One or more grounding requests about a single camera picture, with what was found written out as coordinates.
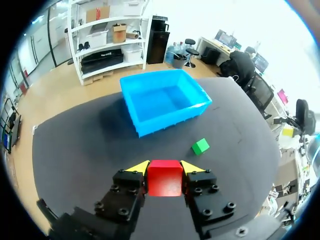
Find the white storage box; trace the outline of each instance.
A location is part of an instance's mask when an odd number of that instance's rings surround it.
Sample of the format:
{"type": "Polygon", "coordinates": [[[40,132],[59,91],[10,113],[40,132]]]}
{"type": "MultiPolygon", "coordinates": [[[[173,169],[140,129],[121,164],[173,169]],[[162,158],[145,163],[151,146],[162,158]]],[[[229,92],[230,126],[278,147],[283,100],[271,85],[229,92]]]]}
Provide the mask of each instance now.
{"type": "Polygon", "coordinates": [[[107,23],[94,25],[90,30],[90,35],[86,36],[90,48],[94,49],[106,45],[108,43],[108,33],[107,23]]]}
{"type": "Polygon", "coordinates": [[[125,1],[123,6],[124,16],[140,16],[144,8],[144,1],[125,1]]]}
{"type": "Polygon", "coordinates": [[[121,46],[124,61],[130,63],[141,60],[142,46],[137,44],[128,44],[121,46]]]}

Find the red cube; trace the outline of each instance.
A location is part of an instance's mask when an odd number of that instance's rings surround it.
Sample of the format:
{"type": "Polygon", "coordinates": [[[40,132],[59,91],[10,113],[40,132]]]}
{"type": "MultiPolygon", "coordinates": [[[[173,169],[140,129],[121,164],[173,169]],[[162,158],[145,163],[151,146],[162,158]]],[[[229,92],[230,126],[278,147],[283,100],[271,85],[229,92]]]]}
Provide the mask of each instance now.
{"type": "Polygon", "coordinates": [[[147,169],[148,194],[176,197],[182,194],[183,168],[178,160],[152,160],[147,169]]]}

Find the trash bin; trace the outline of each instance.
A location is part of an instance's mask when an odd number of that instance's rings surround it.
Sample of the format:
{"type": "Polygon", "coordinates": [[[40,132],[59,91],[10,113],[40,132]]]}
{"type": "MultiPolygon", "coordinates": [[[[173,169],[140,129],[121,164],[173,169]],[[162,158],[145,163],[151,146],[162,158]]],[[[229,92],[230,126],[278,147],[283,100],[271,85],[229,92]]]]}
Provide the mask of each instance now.
{"type": "Polygon", "coordinates": [[[182,67],[184,66],[186,60],[187,60],[187,57],[186,57],[185,55],[182,55],[182,54],[174,54],[174,55],[173,55],[172,66],[173,66],[175,69],[182,69],[182,67]]]}

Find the black stool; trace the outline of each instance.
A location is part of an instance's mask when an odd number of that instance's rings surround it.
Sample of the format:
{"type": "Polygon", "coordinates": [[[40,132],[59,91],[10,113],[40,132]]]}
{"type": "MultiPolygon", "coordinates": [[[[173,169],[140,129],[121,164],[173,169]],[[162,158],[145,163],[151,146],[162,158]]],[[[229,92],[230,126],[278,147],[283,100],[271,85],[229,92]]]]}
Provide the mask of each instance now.
{"type": "Polygon", "coordinates": [[[185,50],[188,54],[190,54],[190,58],[189,58],[189,61],[187,61],[184,65],[188,68],[195,68],[196,65],[194,63],[191,62],[191,59],[192,59],[192,56],[198,56],[199,55],[199,52],[192,49],[192,48],[187,48],[185,50]]]}
{"type": "Polygon", "coordinates": [[[184,41],[185,44],[189,45],[189,48],[191,48],[192,45],[195,45],[196,44],[196,41],[193,40],[193,39],[190,39],[190,38],[187,38],[185,41],[184,41]]]}

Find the round black tabletop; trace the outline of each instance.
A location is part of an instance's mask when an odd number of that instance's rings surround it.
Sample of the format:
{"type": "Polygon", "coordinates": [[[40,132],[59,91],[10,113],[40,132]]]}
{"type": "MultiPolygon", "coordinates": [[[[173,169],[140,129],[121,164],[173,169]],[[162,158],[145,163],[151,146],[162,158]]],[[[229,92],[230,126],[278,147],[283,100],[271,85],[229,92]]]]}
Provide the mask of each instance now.
{"type": "MultiPolygon", "coordinates": [[[[214,235],[253,219],[276,176],[278,144],[232,79],[198,82],[212,99],[206,111],[142,138],[121,92],[73,107],[39,125],[32,152],[39,197],[58,216],[72,213],[75,206],[94,213],[94,202],[108,192],[118,169],[145,160],[184,160],[211,169],[222,194],[237,205],[233,217],[215,225],[214,235]],[[202,138],[210,148],[196,156],[191,146],[202,138]]],[[[131,235],[132,240],[198,238],[183,196],[147,196],[131,235]]]]}

